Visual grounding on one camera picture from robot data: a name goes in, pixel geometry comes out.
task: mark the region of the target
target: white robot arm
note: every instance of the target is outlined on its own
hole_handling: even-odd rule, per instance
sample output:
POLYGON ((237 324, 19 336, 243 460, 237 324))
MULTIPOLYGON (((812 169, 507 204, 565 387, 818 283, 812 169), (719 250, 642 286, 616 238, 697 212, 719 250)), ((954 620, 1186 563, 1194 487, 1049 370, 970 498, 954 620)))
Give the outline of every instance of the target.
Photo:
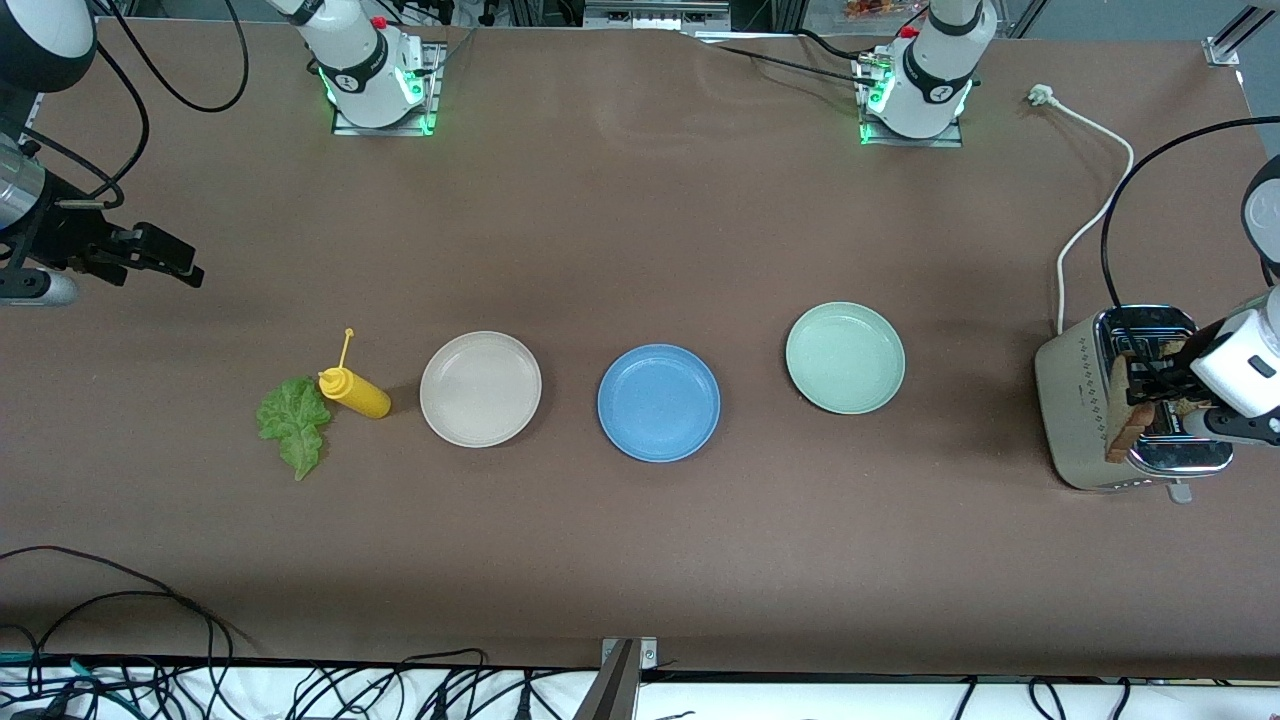
POLYGON ((996 35, 991 0, 933 0, 915 37, 899 37, 878 51, 890 55, 891 76, 867 109, 897 135, 934 137, 964 109, 973 72, 996 35))
MULTIPOLYGON (((1280 156, 1249 183, 1240 220, 1267 275, 1280 274, 1280 156)), ((1280 288, 1272 287, 1193 336, 1174 357, 1208 391, 1215 407, 1188 415, 1187 430, 1229 442, 1280 446, 1280 288)))
POLYGON ((351 123, 385 127, 421 104, 421 86, 408 67, 411 58, 421 56, 417 37, 385 22, 375 26, 360 0, 266 3, 302 33, 333 104, 351 123))

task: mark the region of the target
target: green lettuce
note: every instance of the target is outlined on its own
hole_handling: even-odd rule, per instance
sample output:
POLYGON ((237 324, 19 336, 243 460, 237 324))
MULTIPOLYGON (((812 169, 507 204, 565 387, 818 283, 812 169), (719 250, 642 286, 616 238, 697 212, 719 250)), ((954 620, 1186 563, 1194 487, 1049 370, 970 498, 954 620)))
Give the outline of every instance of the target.
POLYGON ((320 425, 333 419, 315 378, 302 375, 280 383, 257 407, 257 437, 280 441, 280 457, 301 480, 320 464, 320 425))

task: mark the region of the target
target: table surface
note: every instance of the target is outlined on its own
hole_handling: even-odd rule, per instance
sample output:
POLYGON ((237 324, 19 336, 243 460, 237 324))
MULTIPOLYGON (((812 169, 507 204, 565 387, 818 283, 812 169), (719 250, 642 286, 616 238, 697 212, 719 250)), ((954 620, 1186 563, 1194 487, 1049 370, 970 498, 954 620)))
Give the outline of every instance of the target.
MULTIPOLYGON (((197 101, 234 90, 228 26, 138 26, 197 101)), ((210 117, 102 28, 154 124, 110 217, 187 240, 207 279, 84 279, 69 309, 4 314, 4 547, 154 574, 251 655, 479 644, 589 665, 599 637, 636 634, 680 667, 1280 671, 1276 456, 1240 448, 1190 506, 1071 491, 1033 383, 1053 258, 1123 156, 1021 97, 1047 82, 1144 152, 1247 114, 1196 45, 995 42, 965 147, 923 151, 860 146, 838 82, 669 32, 480 31, 435 137, 335 138, 296 31, 246 29, 248 92, 210 117), (906 347, 870 415, 787 379, 791 323, 831 300, 877 309, 906 347), (337 411, 296 483, 253 411, 329 366, 348 325, 349 365, 394 410, 337 411), (492 450, 447 445, 417 407, 431 354, 477 329, 544 374, 531 425, 492 450), (648 342, 695 351, 723 392, 716 436, 671 465, 626 457, 595 418, 605 368, 648 342)), ((800 41, 746 46, 840 68, 800 41)), ((38 127, 115 167, 137 119, 96 63, 38 127)), ((1219 133, 1133 184, 1112 236, 1125 300, 1211 320, 1261 290, 1239 202, 1263 159, 1252 131, 1219 133)), ((1089 234, 1069 261, 1070 319, 1105 304, 1096 256, 1089 234)), ((51 557, 0 578, 5 618, 36 625, 129 587, 51 557)), ((198 621, 115 602, 50 650, 204 653, 198 621)))

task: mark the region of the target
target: metal frame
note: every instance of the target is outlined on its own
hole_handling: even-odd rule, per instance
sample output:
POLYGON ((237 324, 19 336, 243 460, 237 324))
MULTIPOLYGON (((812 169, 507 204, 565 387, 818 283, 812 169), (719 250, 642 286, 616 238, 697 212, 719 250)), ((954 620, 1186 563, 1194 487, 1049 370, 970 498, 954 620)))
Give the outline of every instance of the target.
POLYGON ((573 714, 573 720, 632 720, 636 711, 636 693, 640 691, 640 667, 644 662, 645 639, 654 643, 657 660, 657 641, 653 638, 609 638, 604 644, 604 666, 591 680, 582 705, 573 714))
POLYGON ((1027 5, 1027 9, 1023 10, 1023 14, 1018 18, 1018 22, 1015 22, 1012 27, 1009 29, 1009 32, 1005 35, 1005 37, 1011 37, 1015 40, 1021 40, 1023 37, 1027 37, 1027 33, 1030 32, 1032 26, 1034 26, 1036 20, 1039 19, 1041 13, 1044 12, 1044 8, 1047 5, 1048 0, 1032 0, 1030 4, 1027 5))
POLYGON ((1204 38, 1204 60, 1210 65, 1229 67, 1239 65, 1240 56, 1235 53, 1244 41, 1258 32, 1275 18, 1275 10, 1263 10, 1253 5, 1245 5, 1243 10, 1226 27, 1217 31, 1213 37, 1204 38))
POLYGON ((582 27, 728 32, 728 0, 586 0, 582 27))

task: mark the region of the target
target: mustard bottle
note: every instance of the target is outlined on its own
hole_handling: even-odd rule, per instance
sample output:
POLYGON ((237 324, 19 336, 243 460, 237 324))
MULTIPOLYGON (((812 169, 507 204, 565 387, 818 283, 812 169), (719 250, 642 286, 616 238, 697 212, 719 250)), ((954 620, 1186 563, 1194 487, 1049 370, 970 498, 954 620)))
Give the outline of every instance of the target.
POLYGON ((356 331, 347 328, 346 334, 338 366, 320 373, 320 392, 329 400, 340 402, 366 418, 374 420, 385 418, 392 410, 392 398, 374 383, 343 366, 347 361, 347 346, 356 336, 356 331))

